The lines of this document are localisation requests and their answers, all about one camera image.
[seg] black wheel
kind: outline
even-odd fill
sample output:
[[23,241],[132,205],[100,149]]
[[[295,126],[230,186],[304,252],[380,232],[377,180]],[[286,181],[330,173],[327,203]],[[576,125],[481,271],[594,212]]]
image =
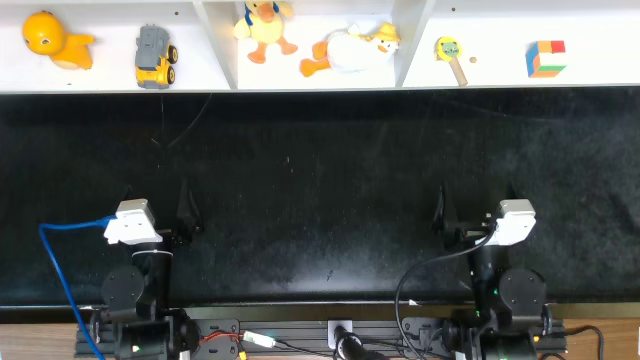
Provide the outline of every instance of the black wheel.
[[178,62],[178,49],[175,46],[169,45],[169,63],[175,64]]
[[176,72],[173,70],[173,66],[169,66],[169,70],[167,71],[167,82],[171,85],[174,81],[176,81]]

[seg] blue vest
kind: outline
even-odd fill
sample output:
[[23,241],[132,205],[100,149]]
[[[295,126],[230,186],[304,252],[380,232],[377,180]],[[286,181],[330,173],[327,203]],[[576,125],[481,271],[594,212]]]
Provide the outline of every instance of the blue vest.
[[[244,4],[244,9],[245,9],[245,13],[244,13],[244,19],[247,22],[247,24],[249,26],[253,26],[253,21],[251,21],[251,17],[249,16],[251,14],[251,10],[249,10],[249,7],[247,6],[247,4]],[[273,11],[277,13],[280,12],[280,7],[278,6],[278,4],[276,4],[276,2],[273,2]]]

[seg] colorful cube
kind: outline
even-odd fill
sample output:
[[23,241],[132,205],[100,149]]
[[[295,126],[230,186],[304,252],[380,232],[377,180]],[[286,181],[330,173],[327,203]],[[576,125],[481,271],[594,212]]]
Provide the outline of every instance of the colorful cube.
[[556,77],[567,67],[564,41],[537,41],[527,51],[527,71],[532,78]]

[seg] toy truck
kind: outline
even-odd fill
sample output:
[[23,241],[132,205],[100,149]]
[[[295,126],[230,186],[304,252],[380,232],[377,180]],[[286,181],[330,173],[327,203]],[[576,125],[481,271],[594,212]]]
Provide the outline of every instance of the toy truck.
[[144,89],[167,89],[176,80],[172,64],[178,62],[178,49],[169,43],[169,33],[158,26],[140,28],[136,39],[136,78]]

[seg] yellow rubber duck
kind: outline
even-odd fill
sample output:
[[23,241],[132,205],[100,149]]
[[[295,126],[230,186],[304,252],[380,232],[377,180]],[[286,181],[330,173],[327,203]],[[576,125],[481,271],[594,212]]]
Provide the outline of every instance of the yellow rubber duck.
[[233,29],[233,35],[238,40],[251,36],[258,42],[258,49],[248,55],[249,60],[256,64],[264,64],[267,46],[278,43],[284,55],[290,55],[298,50],[294,44],[285,40],[284,22],[280,14],[293,16],[291,5],[275,1],[247,1],[245,2],[245,16],[240,19]]
[[310,77],[317,71],[333,69],[341,73],[367,70],[384,64],[395,54],[400,45],[396,27],[384,23],[371,36],[360,33],[357,25],[349,30],[334,31],[326,41],[313,46],[313,58],[300,63],[300,72]]
[[69,34],[50,12],[35,13],[24,22],[22,36],[29,50],[48,55],[63,69],[91,69],[93,61],[87,45],[95,39],[91,35]]

